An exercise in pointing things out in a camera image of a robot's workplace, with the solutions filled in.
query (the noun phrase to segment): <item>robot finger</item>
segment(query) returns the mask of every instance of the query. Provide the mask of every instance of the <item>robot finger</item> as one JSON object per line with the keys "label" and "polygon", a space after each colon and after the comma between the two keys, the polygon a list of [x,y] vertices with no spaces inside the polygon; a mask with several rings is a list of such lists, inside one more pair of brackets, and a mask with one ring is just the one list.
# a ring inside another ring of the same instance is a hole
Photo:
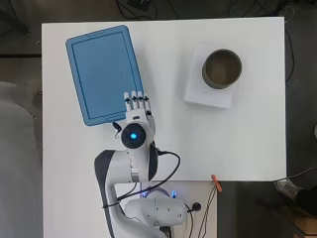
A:
{"label": "robot finger", "polygon": [[130,100],[130,97],[129,97],[129,93],[125,92],[123,94],[123,96],[125,98],[125,104],[126,104],[127,111],[131,111],[131,100]]}
{"label": "robot finger", "polygon": [[138,101],[139,101],[139,107],[140,108],[145,108],[145,100],[143,98],[142,91],[138,91]]}
{"label": "robot finger", "polygon": [[148,121],[150,124],[151,129],[156,133],[156,122],[155,118],[152,115],[148,115]]}
{"label": "robot finger", "polygon": [[146,104],[146,112],[150,112],[151,113],[151,104],[150,104],[150,100],[148,98],[148,95],[145,93],[145,104]]}
{"label": "robot finger", "polygon": [[136,91],[132,91],[132,104],[133,104],[133,109],[139,108],[138,97],[137,97]]}

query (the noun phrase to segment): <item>person's shoe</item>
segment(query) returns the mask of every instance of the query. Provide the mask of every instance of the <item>person's shoe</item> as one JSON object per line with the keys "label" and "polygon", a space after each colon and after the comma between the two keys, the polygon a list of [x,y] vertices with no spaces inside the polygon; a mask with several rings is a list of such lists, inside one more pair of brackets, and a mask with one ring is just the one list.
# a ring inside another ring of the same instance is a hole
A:
{"label": "person's shoe", "polygon": [[315,134],[315,138],[317,139],[317,125],[315,126],[314,134]]}
{"label": "person's shoe", "polygon": [[301,187],[296,186],[289,178],[286,180],[275,181],[274,186],[279,192],[288,196],[293,201],[295,201],[297,193],[302,189]]}

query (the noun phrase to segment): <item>metal cup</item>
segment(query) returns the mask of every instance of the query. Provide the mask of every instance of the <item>metal cup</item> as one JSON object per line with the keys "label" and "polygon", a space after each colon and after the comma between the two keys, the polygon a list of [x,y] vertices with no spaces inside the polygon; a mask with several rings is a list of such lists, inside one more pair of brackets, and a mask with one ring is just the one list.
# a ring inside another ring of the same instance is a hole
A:
{"label": "metal cup", "polygon": [[223,89],[236,82],[242,72],[238,55],[229,50],[218,50],[207,58],[202,67],[202,77],[210,87]]}

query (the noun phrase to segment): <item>blue led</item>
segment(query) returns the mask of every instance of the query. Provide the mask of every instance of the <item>blue led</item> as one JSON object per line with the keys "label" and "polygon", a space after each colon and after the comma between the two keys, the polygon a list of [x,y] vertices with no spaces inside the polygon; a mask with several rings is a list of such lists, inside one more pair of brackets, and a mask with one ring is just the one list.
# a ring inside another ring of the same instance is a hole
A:
{"label": "blue led", "polygon": [[171,192],[171,197],[172,197],[172,198],[176,198],[176,191],[175,191],[175,190],[173,190],[173,191]]}
{"label": "blue led", "polygon": [[130,135],[130,137],[131,137],[131,139],[135,140],[135,139],[137,139],[137,134],[136,133],[132,133]]}

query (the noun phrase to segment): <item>dark floor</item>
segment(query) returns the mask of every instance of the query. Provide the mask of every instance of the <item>dark floor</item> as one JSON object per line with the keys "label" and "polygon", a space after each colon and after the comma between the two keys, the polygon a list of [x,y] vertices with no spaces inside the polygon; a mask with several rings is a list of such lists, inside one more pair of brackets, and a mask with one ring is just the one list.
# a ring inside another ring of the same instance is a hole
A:
{"label": "dark floor", "polygon": [[[115,0],[12,0],[18,17],[31,27],[31,34],[17,32],[0,35],[0,54],[40,54],[41,23],[47,22],[100,22],[124,21]],[[175,14],[166,0],[155,0],[158,19],[172,20]],[[171,0],[179,19],[222,18],[230,0]],[[252,6],[252,0],[238,0],[230,17],[242,17]],[[270,12],[275,0],[262,0]],[[290,4],[294,17],[285,24],[295,55],[295,69],[286,86],[287,173],[297,174],[307,168],[317,167],[317,141],[313,129],[317,123],[317,7],[299,1]],[[0,8],[11,12],[7,0]],[[259,11],[256,5],[246,16]],[[138,15],[155,15],[155,8],[147,13],[132,9]],[[7,26],[0,24],[2,30]],[[289,41],[286,45],[286,76],[290,74],[292,60]],[[37,92],[41,90],[41,59],[0,59],[0,80],[15,82],[19,88],[18,102],[38,120],[35,122],[39,148],[42,144],[42,103]],[[317,183],[317,173],[312,172],[293,180],[309,188]],[[224,191],[218,197],[218,237],[293,237],[268,207],[288,204],[271,182],[223,182]]]}

